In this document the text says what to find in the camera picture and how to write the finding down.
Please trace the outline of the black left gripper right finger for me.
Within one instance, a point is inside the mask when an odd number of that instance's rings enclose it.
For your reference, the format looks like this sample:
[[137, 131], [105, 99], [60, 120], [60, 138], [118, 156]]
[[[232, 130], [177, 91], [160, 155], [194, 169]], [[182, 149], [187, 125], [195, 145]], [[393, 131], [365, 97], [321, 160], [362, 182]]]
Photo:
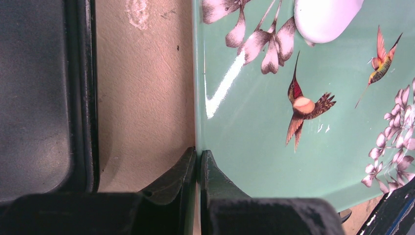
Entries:
[[251, 198], [201, 155], [200, 222], [203, 235], [343, 235], [334, 208], [318, 198]]

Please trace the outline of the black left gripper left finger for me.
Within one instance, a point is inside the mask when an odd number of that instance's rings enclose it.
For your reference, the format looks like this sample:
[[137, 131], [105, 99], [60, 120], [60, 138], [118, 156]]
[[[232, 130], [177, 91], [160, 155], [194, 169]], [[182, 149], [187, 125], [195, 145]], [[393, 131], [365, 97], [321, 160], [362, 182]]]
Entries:
[[0, 214], [3, 235], [190, 235], [196, 150], [138, 192], [32, 194]]

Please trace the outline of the green floral tray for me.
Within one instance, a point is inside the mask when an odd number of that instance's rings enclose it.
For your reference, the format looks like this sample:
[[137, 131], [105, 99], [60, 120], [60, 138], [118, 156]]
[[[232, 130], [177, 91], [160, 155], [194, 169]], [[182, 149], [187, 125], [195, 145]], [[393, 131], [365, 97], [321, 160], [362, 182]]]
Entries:
[[196, 148], [251, 197], [338, 211], [415, 180], [415, 3], [364, 0], [335, 40], [295, 0], [195, 0]]

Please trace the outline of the black plastic tray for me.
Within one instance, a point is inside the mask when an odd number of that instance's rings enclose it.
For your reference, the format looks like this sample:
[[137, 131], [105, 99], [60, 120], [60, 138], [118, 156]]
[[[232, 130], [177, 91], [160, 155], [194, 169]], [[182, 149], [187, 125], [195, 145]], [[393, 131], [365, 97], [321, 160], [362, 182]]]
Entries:
[[1, 1], [1, 205], [98, 185], [95, 1]]

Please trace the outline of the white dough ball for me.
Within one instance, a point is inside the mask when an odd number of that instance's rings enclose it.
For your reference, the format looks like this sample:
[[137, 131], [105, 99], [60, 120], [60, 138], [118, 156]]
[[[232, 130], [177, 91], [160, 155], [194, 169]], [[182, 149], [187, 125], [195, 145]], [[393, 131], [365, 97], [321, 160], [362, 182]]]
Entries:
[[360, 11], [363, 0], [296, 0], [294, 20], [300, 35], [310, 43], [337, 39]]

